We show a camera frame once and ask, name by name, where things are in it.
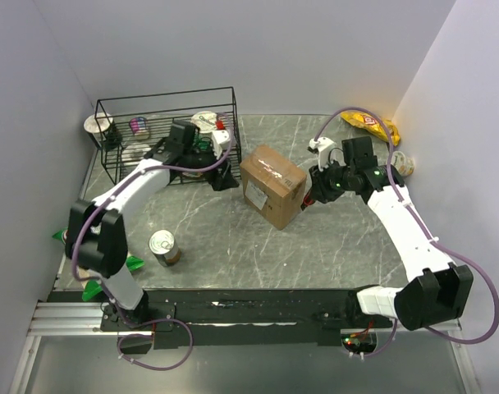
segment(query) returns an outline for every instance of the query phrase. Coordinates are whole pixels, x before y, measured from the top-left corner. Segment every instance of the green plastic object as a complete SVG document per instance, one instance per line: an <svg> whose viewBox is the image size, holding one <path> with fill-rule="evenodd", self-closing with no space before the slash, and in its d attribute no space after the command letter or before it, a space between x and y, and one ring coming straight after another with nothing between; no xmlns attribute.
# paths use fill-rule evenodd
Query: green plastic object
<svg viewBox="0 0 499 394"><path fill-rule="evenodd" d="M200 134L195 135L194 144L195 147L199 148L201 151L206 151L209 148L211 138L200 136Z"/></svg>
<svg viewBox="0 0 499 394"><path fill-rule="evenodd" d="M136 269L144 266L144 261L135 256L129 256L126 260L126 266L129 271L135 271ZM90 301L99 292L102 291L102 287L96 281L88 281L85 285L84 292L82 293L83 301Z"/></svg>
<svg viewBox="0 0 499 394"><path fill-rule="evenodd" d="M67 227L61 229L59 232L53 234L53 238L55 240L61 241L64 245L66 244L67 238ZM126 266L130 272L135 271L138 268L143 267L145 262L142 259L139 259L135 256L127 256ZM100 291L102 291L102 287L95 281L88 281L85 284L84 292L82 293L82 300L89 301L92 300L94 296L96 296Z"/></svg>

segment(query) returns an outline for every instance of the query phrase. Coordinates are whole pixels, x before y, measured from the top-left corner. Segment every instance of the white bracket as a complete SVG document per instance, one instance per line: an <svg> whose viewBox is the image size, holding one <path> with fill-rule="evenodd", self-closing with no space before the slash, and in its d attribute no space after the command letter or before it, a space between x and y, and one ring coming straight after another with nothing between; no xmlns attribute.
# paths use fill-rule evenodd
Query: white bracket
<svg viewBox="0 0 499 394"><path fill-rule="evenodd" d="M374 286L357 293L357 300L364 314L380 314L397 318L394 300L401 288Z"/></svg>
<svg viewBox="0 0 499 394"><path fill-rule="evenodd" d="M219 159L230 144L230 133L225 130L214 130L211 132L211 141L215 158Z"/></svg>
<svg viewBox="0 0 499 394"><path fill-rule="evenodd" d="M318 140L312 138L309 141L309 147L318 151L318 169L322 171L325 167L328 167L330 160L332 160L330 156L332 151L337 148L337 144L329 138L319 137Z"/></svg>

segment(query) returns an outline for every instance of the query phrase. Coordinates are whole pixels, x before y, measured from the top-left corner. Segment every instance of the paper cup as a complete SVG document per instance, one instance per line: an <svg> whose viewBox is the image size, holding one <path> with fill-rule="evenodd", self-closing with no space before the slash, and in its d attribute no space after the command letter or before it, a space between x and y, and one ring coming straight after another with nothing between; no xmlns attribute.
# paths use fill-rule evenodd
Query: paper cup
<svg viewBox="0 0 499 394"><path fill-rule="evenodd" d="M200 134L211 134L217 129L217 114L211 111L197 112L191 118L191 123L200 129Z"/></svg>
<svg viewBox="0 0 499 394"><path fill-rule="evenodd" d="M84 129L99 149L115 149L121 143L121 135L114 120L104 112L91 115L84 122Z"/></svg>
<svg viewBox="0 0 499 394"><path fill-rule="evenodd" d="M414 160L409 158L401 151L396 151L391 156L391 165L401 174L401 176L408 176L414 172Z"/></svg>

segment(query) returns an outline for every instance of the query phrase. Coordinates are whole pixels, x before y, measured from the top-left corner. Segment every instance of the tin can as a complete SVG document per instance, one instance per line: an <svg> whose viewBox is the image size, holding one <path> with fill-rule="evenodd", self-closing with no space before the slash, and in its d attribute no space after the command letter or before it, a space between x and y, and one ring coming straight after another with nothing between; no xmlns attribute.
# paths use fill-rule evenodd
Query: tin can
<svg viewBox="0 0 499 394"><path fill-rule="evenodd" d="M145 117L134 117L129 121L129 127L137 140L149 138L148 120Z"/></svg>
<svg viewBox="0 0 499 394"><path fill-rule="evenodd" d="M155 232L149 239L149 248L164 267L171 267L178 263L182 252L176 244L175 237L167 230Z"/></svg>

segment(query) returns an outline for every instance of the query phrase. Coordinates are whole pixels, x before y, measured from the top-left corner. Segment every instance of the gray floor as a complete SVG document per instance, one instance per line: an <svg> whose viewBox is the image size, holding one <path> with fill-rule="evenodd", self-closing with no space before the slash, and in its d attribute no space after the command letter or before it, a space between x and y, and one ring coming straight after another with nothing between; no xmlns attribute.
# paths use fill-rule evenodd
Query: gray floor
<svg viewBox="0 0 499 394"><path fill-rule="evenodd" d="M241 116L243 157L268 144L305 171L316 156L307 151L324 116ZM367 135L334 121L325 136L340 141ZM373 137L379 161L387 147ZM86 199L112 187L97 163ZM157 230L176 234L183 251L173 268L157 263L148 248ZM242 189L213 192L207 184L170 186L153 195L127 228L130 252L146 261L135 273L144 288L356 287L380 283L404 286L399 255L377 217L360 197L346 194L316 204L278 231L245 204ZM57 289L78 289L66 264Z"/></svg>
<svg viewBox="0 0 499 394"><path fill-rule="evenodd" d="M382 334L379 341L384 341ZM156 350L155 365L184 349ZM27 394L69 393L465 392L451 344L426 332L400 332L385 353L361 363L341 348L315 345L202 346L178 369L153 372L117 359L116 338L48 337L40 345Z"/></svg>

